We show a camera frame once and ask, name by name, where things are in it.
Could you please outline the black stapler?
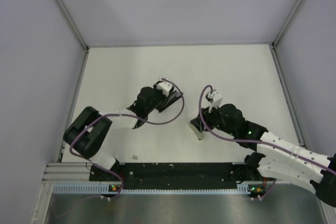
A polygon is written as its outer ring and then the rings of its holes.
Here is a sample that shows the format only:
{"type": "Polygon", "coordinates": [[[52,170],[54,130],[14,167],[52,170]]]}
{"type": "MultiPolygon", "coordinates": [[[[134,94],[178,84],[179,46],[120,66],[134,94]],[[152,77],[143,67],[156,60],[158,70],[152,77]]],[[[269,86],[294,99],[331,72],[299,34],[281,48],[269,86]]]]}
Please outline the black stapler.
{"type": "Polygon", "coordinates": [[[169,97],[162,95],[162,97],[160,98],[159,105],[156,108],[156,110],[159,113],[163,112],[165,109],[170,107],[173,103],[178,101],[181,97],[182,97],[181,93],[176,90],[173,91],[173,93],[169,97]]]}

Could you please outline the beige green stapler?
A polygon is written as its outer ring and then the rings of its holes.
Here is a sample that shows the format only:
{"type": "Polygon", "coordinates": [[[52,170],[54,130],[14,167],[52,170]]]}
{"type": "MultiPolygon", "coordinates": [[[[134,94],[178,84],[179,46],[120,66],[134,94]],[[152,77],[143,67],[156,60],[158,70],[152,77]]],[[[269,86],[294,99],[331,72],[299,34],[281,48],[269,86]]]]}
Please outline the beige green stapler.
{"type": "Polygon", "coordinates": [[[193,124],[190,124],[189,127],[199,141],[204,139],[204,133],[203,132],[200,132],[193,124]]]}

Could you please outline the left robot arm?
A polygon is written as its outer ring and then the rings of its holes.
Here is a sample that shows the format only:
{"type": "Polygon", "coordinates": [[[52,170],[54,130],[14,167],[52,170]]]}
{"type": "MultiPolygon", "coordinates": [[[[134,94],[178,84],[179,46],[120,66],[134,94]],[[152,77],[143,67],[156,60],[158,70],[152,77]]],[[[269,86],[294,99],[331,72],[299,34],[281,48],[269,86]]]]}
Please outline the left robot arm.
{"type": "Polygon", "coordinates": [[[119,174],[119,162],[102,147],[107,133],[110,130],[137,129],[145,123],[152,111],[161,113],[180,98],[181,93],[173,86],[164,88],[159,83],[142,88],[136,100],[120,113],[117,112],[116,116],[103,118],[98,110],[88,106],[65,130],[63,140],[72,145],[83,132],[72,148],[81,157],[100,166],[103,177],[114,180],[119,174]]]}

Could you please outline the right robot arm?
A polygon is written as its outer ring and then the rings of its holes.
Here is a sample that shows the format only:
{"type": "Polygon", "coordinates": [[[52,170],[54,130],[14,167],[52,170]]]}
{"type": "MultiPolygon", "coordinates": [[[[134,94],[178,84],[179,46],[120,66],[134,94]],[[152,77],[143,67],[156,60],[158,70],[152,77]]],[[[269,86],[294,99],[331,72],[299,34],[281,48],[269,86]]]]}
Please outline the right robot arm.
{"type": "Polygon", "coordinates": [[[233,104],[202,108],[190,120],[190,128],[199,140],[205,132],[219,130],[230,141],[253,150],[245,158],[245,174],[282,180],[315,194],[325,204],[335,207],[335,157],[318,154],[289,143],[265,127],[246,120],[233,104]]]}

